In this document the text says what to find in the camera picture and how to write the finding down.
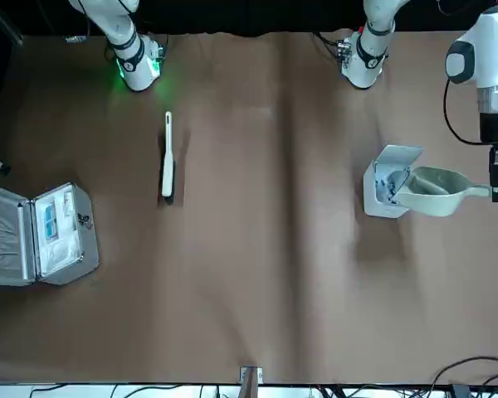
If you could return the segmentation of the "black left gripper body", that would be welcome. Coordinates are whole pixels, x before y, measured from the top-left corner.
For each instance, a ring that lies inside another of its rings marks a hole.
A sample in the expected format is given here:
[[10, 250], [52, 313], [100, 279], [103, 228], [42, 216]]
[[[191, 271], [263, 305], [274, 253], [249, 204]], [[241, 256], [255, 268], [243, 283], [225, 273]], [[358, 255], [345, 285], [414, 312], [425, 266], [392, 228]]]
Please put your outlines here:
[[480, 113], [480, 141], [498, 143], [498, 113]]

